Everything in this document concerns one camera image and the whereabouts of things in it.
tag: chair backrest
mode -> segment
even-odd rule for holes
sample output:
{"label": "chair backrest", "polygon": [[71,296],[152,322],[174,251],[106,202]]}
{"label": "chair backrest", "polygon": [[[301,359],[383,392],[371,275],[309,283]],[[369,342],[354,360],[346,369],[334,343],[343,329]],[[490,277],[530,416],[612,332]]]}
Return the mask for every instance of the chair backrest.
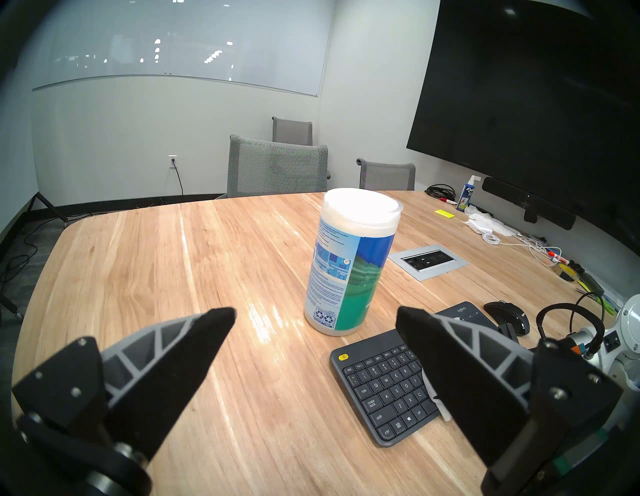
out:
{"label": "chair backrest", "polygon": [[360,166],[360,189],[373,191],[415,189],[415,165],[383,164],[357,159]]}
{"label": "chair backrest", "polygon": [[310,122],[271,118],[273,119],[273,141],[291,145],[312,146],[314,144],[313,125]]}
{"label": "chair backrest", "polygon": [[232,134],[227,196],[326,191],[326,145],[307,147]]}

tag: wireless keyboard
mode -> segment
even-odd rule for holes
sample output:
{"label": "wireless keyboard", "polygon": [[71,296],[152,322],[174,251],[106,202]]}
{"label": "wireless keyboard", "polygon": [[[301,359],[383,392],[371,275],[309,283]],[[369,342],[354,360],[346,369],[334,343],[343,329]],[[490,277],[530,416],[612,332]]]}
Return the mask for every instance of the wireless keyboard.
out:
{"label": "wireless keyboard", "polygon": [[[439,314],[496,328],[468,301]],[[439,414],[419,360],[395,329],[334,349],[330,362],[351,406],[381,446],[393,446]]]}

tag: tv screen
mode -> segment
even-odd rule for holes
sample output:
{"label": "tv screen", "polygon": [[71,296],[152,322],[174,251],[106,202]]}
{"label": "tv screen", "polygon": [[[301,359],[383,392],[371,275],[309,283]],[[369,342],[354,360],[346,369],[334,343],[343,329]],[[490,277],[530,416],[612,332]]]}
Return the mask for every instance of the tv screen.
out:
{"label": "tv screen", "polygon": [[578,1],[442,0],[407,147],[540,196],[640,254],[639,38],[623,34]]}

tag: wooden table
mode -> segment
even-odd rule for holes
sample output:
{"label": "wooden table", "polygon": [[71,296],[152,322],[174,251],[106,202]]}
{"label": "wooden table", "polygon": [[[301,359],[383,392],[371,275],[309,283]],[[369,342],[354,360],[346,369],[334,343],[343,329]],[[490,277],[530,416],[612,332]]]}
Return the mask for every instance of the wooden table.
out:
{"label": "wooden table", "polygon": [[[347,337],[321,334],[303,315],[322,193],[75,223],[29,302],[13,381],[80,336],[95,336],[104,349],[152,323],[232,306],[235,326],[149,467],[155,494],[480,494],[485,467],[454,422],[434,420],[391,448],[374,444],[332,376],[329,354],[393,328],[400,305],[438,312],[465,300],[521,307],[532,330],[520,342],[529,348],[538,311],[578,293],[526,248],[483,242],[452,206],[423,192],[387,194],[404,203],[392,252],[442,244],[469,265],[418,282],[387,262],[367,318]],[[547,335],[566,335],[568,317],[549,314]]]}

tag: black mouse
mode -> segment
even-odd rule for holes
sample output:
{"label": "black mouse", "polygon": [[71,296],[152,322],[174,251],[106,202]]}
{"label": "black mouse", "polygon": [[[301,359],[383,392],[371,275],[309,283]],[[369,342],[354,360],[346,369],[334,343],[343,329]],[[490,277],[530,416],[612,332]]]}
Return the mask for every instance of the black mouse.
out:
{"label": "black mouse", "polygon": [[484,305],[484,310],[498,322],[498,325],[511,324],[518,336],[529,334],[529,319],[521,308],[506,301],[490,301]]}

